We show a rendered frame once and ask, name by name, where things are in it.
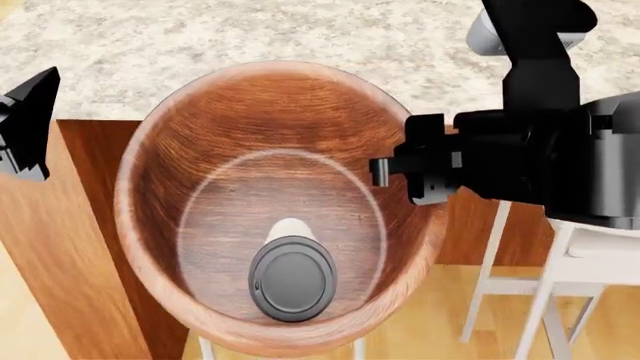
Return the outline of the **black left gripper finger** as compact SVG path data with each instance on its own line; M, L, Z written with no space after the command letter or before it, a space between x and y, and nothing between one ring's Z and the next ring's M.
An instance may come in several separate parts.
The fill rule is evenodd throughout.
M8 92L8 173L42 182L50 176L46 153L60 84L58 68L36 74Z

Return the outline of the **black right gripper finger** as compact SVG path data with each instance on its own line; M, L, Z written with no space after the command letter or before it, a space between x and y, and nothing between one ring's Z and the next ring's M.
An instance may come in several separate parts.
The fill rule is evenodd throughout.
M389 177L392 175L390 170L391 160L392 158L375 158L369 161L372 185L375 187L387 187L389 185Z

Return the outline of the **white cup with grey lid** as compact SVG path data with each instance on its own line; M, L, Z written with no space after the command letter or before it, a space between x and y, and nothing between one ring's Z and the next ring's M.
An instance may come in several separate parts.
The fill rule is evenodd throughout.
M337 267L329 251L298 218L283 218L269 230L248 274L251 298L266 316L301 323L321 314L334 299Z

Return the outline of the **large wooden bowl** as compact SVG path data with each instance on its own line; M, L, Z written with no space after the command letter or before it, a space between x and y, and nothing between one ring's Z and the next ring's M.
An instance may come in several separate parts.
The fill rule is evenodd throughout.
M353 74L255 62L187 84L141 122L115 185L120 243L144 287L214 344L265 358L323 353L383 323L419 287L447 227L406 183L371 184L369 161L403 140L409 113ZM251 260L297 218L337 266L313 320L281 323L250 297Z

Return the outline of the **wooden counter base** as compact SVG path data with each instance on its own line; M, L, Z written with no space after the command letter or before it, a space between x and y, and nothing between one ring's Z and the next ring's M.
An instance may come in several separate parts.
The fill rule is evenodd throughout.
M187 330L136 280L118 245L113 188L118 161L138 128L132 120L59 120L51 125L51 176L21 182L0 176L0 242L71 360L180 360ZM426 300L464 311L472 272L481 262L497 206L460 191L429 278L411 301L367 340L369 356L399 358L424 338L387 346L384 335L438 314L443 333L453 317Z

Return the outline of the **white stool with cushion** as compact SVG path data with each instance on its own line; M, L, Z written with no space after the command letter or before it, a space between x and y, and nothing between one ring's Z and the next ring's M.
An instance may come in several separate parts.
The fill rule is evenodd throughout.
M527 360L538 326L543 325L553 359L571 360L570 346L604 290L610 285L640 287L640 230L551 219L554 238L540 277L493 277L491 269L510 208L510 202L499 202L460 341L469 341L483 296L531 295L533 301L514 359ZM569 331L564 329L555 304L559 296L586 299Z

